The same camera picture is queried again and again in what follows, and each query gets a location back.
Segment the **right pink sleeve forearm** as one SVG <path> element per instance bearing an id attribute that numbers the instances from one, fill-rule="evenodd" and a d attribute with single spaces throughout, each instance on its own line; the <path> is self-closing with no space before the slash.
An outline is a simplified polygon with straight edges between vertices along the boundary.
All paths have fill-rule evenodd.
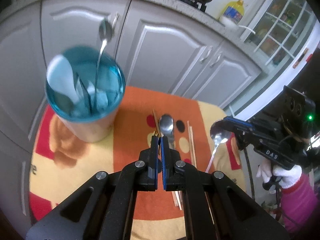
<path id="1" fill-rule="evenodd" d="M 300 168 L 284 171 L 279 185 L 280 206 L 285 213 L 284 224 L 289 234 L 294 235 L 319 219 L 319 199 L 308 176 Z"/>

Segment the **right white gloved hand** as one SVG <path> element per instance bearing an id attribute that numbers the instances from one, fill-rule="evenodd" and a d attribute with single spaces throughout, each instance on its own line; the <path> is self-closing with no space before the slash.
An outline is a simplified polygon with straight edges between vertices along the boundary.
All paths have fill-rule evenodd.
<path id="1" fill-rule="evenodd" d="M 257 178 L 262 178 L 264 183 L 268 183 L 272 176 L 280 177 L 279 185 L 283 189 L 289 189 L 293 187 L 302 176 L 302 168 L 299 165 L 295 165 L 290 170 L 274 165 L 271 167 L 271 162 L 267 159 L 259 165 L 257 171 Z"/>

